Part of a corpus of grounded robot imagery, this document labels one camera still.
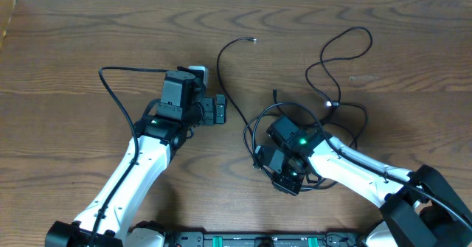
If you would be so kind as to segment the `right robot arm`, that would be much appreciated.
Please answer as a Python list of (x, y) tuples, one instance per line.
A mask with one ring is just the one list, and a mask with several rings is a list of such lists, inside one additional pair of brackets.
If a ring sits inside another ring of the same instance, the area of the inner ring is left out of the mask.
[(468, 246), (471, 211), (433, 167), (393, 167), (346, 146), (328, 132), (303, 130), (286, 116), (267, 129), (273, 147), (259, 145), (254, 158), (272, 170), (272, 184), (297, 195), (312, 173), (356, 192), (377, 206), (382, 220), (364, 246)]

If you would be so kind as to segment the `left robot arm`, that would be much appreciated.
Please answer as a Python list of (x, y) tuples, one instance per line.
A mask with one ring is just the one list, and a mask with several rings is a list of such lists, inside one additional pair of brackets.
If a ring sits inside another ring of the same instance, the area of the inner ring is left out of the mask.
[(119, 166), (97, 197), (72, 223), (55, 222), (46, 246), (163, 246), (165, 234), (131, 223), (150, 187), (167, 169), (194, 128), (226, 122), (222, 94), (206, 97), (209, 70), (179, 66), (165, 71), (162, 95), (130, 121), (132, 138)]

